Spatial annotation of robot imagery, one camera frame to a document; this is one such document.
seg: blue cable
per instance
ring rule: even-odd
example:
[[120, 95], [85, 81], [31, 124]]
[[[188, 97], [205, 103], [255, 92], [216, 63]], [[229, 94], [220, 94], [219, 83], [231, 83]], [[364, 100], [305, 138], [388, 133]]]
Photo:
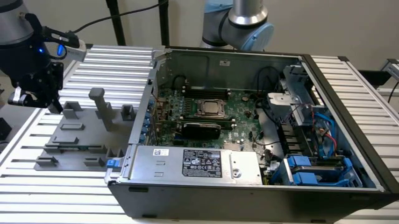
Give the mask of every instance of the blue cable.
[[[335, 121], [331, 120], [324, 114], [315, 113], [313, 115], [329, 122], [329, 124], [331, 124], [331, 136], [335, 138]], [[333, 153], [333, 144], [331, 145], [331, 148], [329, 148], [329, 151], [328, 151], [328, 157], [332, 156], [332, 153]]]

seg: warning label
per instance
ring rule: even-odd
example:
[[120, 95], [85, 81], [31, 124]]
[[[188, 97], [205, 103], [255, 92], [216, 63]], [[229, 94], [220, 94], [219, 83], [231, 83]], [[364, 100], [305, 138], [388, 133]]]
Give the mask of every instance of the warning label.
[[181, 173], [184, 176], [221, 178], [220, 151], [184, 149]]

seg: power supply label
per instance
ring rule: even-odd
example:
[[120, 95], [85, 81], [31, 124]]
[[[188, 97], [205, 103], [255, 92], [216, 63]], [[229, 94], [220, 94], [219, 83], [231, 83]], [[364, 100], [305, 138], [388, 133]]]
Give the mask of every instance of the power supply label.
[[220, 151], [184, 149], [181, 173], [184, 176], [221, 178]]

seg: black pole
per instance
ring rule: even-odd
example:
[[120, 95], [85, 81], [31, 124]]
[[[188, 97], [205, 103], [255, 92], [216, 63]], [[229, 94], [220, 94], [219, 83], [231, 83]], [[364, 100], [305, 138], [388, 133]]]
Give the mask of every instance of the black pole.
[[[119, 14], [117, 0], [105, 0], [105, 1], [107, 1], [107, 6], [109, 9], [111, 16], [117, 15]], [[123, 28], [123, 22], [120, 20], [120, 17], [112, 19], [112, 26], [113, 26], [117, 45], [125, 46], [124, 28]]]
[[160, 27], [161, 27], [161, 44], [169, 46], [169, 13], [168, 13], [169, 2], [159, 6], [160, 11]]

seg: green circuit board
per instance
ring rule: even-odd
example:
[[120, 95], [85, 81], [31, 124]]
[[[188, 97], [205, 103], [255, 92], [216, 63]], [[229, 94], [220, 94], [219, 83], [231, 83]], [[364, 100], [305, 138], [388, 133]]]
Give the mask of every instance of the green circuit board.
[[243, 151], [252, 151], [252, 141], [248, 134], [252, 132], [252, 136], [256, 136], [260, 132], [260, 124], [259, 120], [253, 118], [255, 101], [249, 99], [244, 102], [241, 99], [243, 97], [249, 98], [249, 93], [232, 91], [228, 100], [224, 100], [224, 113], [227, 117], [235, 118], [236, 127], [232, 130], [221, 130], [220, 137], [216, 140], [184, 140], [176, 131], [180, 115], [193, 116], [197, 112], [197, 99], [185, 98], [177, 91], [171, 89], [161, 89], [159, 96], [168, 101], [163, 111], [169, 114], [164, 120], [157, 122], [160, 130], [157, 134], [159, 146], [223, 148], [224, 143], [236, 143], [244, 140], [241, 144]]

